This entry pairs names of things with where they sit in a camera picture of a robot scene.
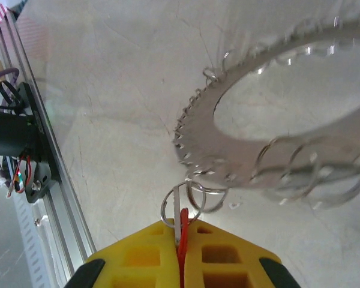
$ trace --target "screw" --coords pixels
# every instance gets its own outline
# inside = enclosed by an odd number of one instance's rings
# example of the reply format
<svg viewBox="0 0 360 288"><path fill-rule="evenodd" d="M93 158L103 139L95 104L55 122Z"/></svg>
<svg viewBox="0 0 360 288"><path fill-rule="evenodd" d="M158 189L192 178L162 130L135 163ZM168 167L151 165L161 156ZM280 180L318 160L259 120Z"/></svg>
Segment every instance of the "screw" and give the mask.
<svg viewBox="0 0 360 288"><path fill-rule="evenodd" d="M31 185L31 189L33 191L40 191L41 190L41 182L37 180L36 182L33 182Z"/></svg>

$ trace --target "marble floor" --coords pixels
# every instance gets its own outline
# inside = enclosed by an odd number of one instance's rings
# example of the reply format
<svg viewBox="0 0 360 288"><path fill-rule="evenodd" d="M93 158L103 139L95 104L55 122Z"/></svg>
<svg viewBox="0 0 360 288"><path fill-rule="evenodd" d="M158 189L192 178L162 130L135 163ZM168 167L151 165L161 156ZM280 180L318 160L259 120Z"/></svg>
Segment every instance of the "marble floor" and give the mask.
<svg viewBox="0 0 360 288"><path fill-rule="evenodd" d="M29 60L97 249L158 221L164 195L184 179L172 130L194 90L205 85L203 68L217 66L227 49L235 49L231 61L237 61L248 43L282 35L306 17L336 13L339 3L28 1L20 19L44 35L37 49L29 48ZM360 67L360 52L351 57L359 57ZM304 77L289 70L250 78L223 98L217 126L235 137L271 139L359 107L360 93L348 95L360 82L343 69L350 62L333 63L328 73L339 73L335 80L316 62L308 65L320 71ZM302 287L360 288L360 195L316 212L234 190L220 211L201 219L279 255Z"/></svg>

